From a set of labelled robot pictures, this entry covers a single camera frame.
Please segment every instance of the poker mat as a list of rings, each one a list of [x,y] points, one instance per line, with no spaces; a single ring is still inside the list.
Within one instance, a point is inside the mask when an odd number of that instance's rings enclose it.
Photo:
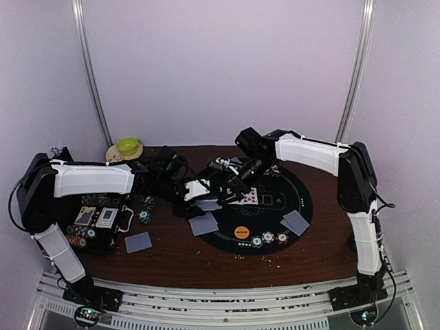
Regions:
[[[211,168],[205,168],[199,176],[209,179],[211,186],[218,186],[225,179]],[[272,254],[297,242],[300,237],[280,222],[284,215],[297,210],[311,224],[313,204],[306,185],[279,166],[277,174],[262,176],[253,187],[257,191],[258,205],[225,205],[212,211],[219,230],[201,235],[201,239],[217,249],[240,256]]]

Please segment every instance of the metal pole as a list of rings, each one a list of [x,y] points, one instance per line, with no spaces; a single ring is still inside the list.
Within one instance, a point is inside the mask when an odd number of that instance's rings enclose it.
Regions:
[[[351,75],[351,82],[349,92],[346,97],[344,112],[340,121],[338,134],[335,142],[346,142],[353,116],[355,113],[355,106],[358,100],[359,83],[366,64],[366,56],[369,51],[371,30],[373,27],[373,16],[375,10],[376,0],[365,0],[364,12],[359,33],[359,41],[357,43],[357,52],[355,58],[355,65]]]
[[[96,117],[98,119],[98,124],[102,135],[104,136],[105,142],[108,147],[113,145],[110,136],[109,125],[105,120],[104,111],[102,110],[101,99],[98,93],[98,86],[96,85],[96,78],[94,74],[94,69],[91,64],[89,42],[87,40],[87,32],[84,22],[83,14],[83,3],[82,0],[72,0],[72,5],[74,8],[74,18],[76,23],[76,29],[78,30],[78,36],[80,39],[82,58],[84,60],[85,71],[87,74],[87,82],[89,85],[89,90],[91,94],[91,99],[93,101],[93,106],[95,108]]]

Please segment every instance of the white backdrop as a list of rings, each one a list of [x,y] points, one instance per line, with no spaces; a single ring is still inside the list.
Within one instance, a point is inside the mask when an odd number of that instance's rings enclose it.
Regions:
[[[241,129],[333,140],[362,0],[88,0],[113,140],[233,144]]]

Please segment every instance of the brown table surface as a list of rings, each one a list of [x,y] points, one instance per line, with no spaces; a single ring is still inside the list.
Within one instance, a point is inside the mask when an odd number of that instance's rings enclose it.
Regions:
[[[196,171],[209,159],[243,154],[235,146],[173,147]],[[158,148],[145,148],[154,155]],[[303,166],[283,163],[307,186],[313,199],[313,219],[303,237],[281,252],[243,256],[222,252],[198,237],[189,223],[171,214],[171,205],[156,198],[150,224],[137,216],[142,198],[133,197],[135,211],[130,233],[119,234],[111,256],[80,255],[92,276],[123,283],[181,288],[234,289],[330,281],[354,276],[356,256],[347,246],[351,225],[336,201],[337,179]],[[127,254],[124,238],[148,231],[153,247]]]

